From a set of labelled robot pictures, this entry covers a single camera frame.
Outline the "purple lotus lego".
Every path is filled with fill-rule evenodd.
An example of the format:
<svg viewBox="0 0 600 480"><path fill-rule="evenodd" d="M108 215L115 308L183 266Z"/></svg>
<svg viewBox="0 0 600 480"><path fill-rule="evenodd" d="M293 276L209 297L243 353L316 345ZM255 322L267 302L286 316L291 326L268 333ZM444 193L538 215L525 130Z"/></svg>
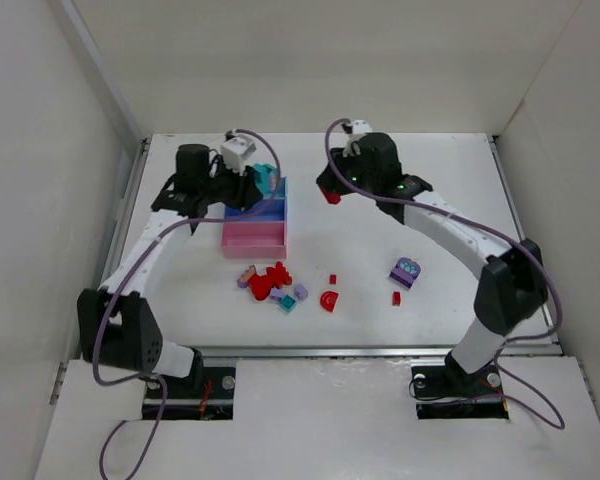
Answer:
<svg viewBox="0 0 600 480"><path fill-rule="evenodd" d="M406 289L411 289L421 273L421 266L408 257L397 260L389 273L389 278Z"/></svg>

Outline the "red slope lego brick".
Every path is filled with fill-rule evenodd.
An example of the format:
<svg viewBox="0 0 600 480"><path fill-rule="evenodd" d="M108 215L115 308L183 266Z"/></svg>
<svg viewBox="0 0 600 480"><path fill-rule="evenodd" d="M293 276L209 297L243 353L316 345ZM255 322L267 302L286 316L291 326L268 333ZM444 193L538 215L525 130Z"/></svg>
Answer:
<svg viewBox="0 0 600 480"><path fill-rule="evenodd" d="M337 205L341 202L341 195L337 192L329 191L324 187L320 188L320 192L324 196L326 202L330 205Z"/></svg>

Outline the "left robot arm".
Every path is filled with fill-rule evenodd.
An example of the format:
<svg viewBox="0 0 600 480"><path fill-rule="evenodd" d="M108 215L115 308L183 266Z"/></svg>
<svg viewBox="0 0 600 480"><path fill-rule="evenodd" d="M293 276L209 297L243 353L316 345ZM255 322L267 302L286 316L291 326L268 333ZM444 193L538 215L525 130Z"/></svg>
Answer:
<svg viewBox="0 0 600 480"><path fill-rule="evenodd" d="M210 206L248 210L261 200L255 171L246 163L255 150L244 136L224 141L217 152L203 144L179 146L175 171L152 202L136 244L113 274L77 299L87 362L144 378L198 380L204 368L201 354L164 339L149 298Z"/></svg>

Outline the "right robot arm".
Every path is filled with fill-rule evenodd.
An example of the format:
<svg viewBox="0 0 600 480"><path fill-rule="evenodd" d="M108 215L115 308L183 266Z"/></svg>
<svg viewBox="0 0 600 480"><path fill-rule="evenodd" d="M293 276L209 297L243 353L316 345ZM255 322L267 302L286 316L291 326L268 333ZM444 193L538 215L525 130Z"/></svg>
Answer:
<svg viewBox="0 0 600 480"><path fill-rule="evenodd" d="M325 153L328 165L316 183L328 203L351 193L374 200L379 210L437 243L476 278L474 319L444 367L452 395L470 395L507 337L548 299L538 245L465 218L426 180L403 172L397 146L385 133L363 134L344 148L326 147Z"/></svg>

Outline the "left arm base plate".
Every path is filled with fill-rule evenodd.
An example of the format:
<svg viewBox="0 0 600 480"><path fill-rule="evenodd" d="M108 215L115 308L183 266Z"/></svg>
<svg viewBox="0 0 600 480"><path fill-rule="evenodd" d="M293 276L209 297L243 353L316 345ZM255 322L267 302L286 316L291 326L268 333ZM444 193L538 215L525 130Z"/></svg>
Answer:
<svg viewBox="0 0 600 480"><path fill-rule="evenodd" d="M229 421L234 414L236 368L205 367L195 380L166 378L164 421Z"/></svg>

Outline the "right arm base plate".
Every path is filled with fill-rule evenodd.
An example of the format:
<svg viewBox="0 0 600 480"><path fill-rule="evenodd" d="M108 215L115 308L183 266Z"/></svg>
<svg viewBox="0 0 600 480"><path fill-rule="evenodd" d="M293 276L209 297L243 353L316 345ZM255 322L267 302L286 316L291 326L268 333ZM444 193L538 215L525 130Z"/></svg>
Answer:
<svg viewBox="0 0 600 480"><path fill-rule="evenodd" d="M419 420L509 419L502 381L493 365L458 383L443 365L415 365L408 389Z"/></svg>

